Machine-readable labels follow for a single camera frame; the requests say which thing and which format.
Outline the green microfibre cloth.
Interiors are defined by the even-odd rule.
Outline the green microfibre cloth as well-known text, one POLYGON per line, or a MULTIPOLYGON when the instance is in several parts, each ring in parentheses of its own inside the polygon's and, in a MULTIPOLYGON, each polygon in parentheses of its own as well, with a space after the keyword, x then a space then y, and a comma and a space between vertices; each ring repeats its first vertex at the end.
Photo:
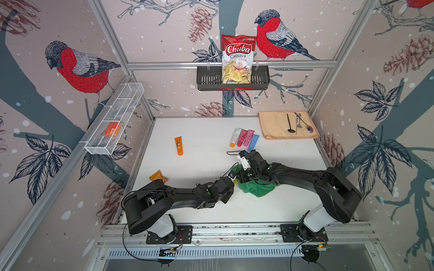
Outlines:
POLYGON ((266 184, 262 180, 248 181, 245 177, 241 176, 243 169, 244 168, 242 165, 235 163, 230 169, 228 177, 232 179, 235 184, 238 184, 239 188, 244 193, 250 193, 258 198, 261 198, 268 193, 271 193, 275 189, 275 184, 266 184))

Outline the light blue toothpaste tube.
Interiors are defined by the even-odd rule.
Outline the light blue toothpaste tube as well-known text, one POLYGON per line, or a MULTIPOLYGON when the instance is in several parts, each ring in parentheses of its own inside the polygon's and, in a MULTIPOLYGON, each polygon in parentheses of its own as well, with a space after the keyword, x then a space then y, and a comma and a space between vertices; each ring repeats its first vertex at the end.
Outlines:
POLYGON ((259 135, 253 134, 252 139, 251 139, 250 144, 249 144, 248 152, 251 152, 252 150, 255 149, 258 140, 259 140, 259 135))

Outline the light pink toothpaste tube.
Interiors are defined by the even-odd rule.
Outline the light pink toothpaste tube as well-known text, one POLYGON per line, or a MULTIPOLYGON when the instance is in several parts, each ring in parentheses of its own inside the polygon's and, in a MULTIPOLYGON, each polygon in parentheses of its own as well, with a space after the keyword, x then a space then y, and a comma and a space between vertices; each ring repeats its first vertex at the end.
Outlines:
POLYGON ((254 136, 254 130, 251 130, 251 129, 248 130, 246 133, 246 136, 244 138, 243 145, 248 147, 250 145, 250 142, 251 142, 253 136, 254 136))

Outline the dark pink toothpaste tube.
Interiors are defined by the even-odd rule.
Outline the dark pink toothpaste tube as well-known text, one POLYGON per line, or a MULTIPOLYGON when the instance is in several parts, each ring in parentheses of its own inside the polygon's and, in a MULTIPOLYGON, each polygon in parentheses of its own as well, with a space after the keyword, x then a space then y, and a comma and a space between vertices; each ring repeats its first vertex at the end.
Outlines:
POLYGON ((245 137, 246 137, 246 135, 247 135, 247 130, 244 130, 244 129, 242 129, 241 131, 240 131, 240 135, 239 135, 239 137, 238 137, 238 140, 237 140, 237 146, 238 147, 241 147, 242 145, 243 145, 243 143, 244 143, 244 140, 245 140, 245 137))

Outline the white orange-capped toothpaste tube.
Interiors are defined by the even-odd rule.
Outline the white orange-capped toothpaste tube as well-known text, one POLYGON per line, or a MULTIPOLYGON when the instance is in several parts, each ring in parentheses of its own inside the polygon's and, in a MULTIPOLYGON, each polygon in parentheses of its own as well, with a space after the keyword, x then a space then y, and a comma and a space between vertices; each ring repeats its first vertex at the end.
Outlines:
POLYGON ((230 147, 231 148, 234 148, 237 145, 241 132, 242 132, 241 128, 236 128, 234 130, 234 133, 233 133, 233 135, 231 137, 231 141, 230 141, 230 147))

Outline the orange toothpaste tube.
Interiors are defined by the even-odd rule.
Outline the orange toothpaste tube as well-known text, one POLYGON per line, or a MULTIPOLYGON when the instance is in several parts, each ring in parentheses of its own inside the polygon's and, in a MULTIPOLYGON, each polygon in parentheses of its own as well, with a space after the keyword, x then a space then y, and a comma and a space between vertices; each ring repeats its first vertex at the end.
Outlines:
POLYGON ((182 156, 183 155, 183 141, 182 141, 182 137, 176 137, 175 138, 175 143, 176 143, 176 150, 177 150, 177 154, 178 156, 182 156))

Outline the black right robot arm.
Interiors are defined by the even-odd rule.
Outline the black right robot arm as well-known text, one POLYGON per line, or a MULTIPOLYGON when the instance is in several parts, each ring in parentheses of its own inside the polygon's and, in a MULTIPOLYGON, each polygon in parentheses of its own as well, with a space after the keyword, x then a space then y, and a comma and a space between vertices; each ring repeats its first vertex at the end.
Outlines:
POLYGON ((350 222, 362 200, 361 192, 336 168, 310 171, 280 163, 269 164, 255 150, 240 151, 237 156, 243 165, 237 173, 242 184, 289 185, 319 196, 322 204, 307 211, 297 224, 297 235, 303 241, 313 239, 333 222, 350 222))

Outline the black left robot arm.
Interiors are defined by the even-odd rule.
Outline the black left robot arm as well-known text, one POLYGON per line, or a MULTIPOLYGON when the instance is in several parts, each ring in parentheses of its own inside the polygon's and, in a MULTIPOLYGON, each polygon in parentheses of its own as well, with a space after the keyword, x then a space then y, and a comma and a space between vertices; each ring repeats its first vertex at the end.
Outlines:
POLYGON ((234 188, 233 181, 227 176, 215 182, 198 184, 193 189, 174 188, 156 180, 126 195, 121 206, 129 233, 139 234, 149 230, 169 210, 213 208, 218 202, 226 204, 234 188))

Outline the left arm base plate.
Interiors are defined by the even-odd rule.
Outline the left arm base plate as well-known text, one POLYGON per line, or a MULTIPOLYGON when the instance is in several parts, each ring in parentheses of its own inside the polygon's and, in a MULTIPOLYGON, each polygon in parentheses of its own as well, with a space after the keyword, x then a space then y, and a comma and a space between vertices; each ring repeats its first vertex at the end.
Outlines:
POLYGON ((180 245, 191 244, 193 227, 191 225, 178 225, 177 232, 166 237, 158 237, 155 233, 148 232, 147 245, 180 245))

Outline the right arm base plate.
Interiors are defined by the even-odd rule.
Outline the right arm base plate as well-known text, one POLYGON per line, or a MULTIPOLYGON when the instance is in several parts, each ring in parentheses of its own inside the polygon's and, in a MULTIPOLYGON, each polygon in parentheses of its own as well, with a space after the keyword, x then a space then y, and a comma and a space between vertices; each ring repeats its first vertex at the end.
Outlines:
POLYGON ((282 235, 284 243, 296 243, 302 241, 327 243, 329 241, 324 228, 317 233, 313 233, 307 228, 300 229, 296 223, 280 224, 279 234, 282 235))

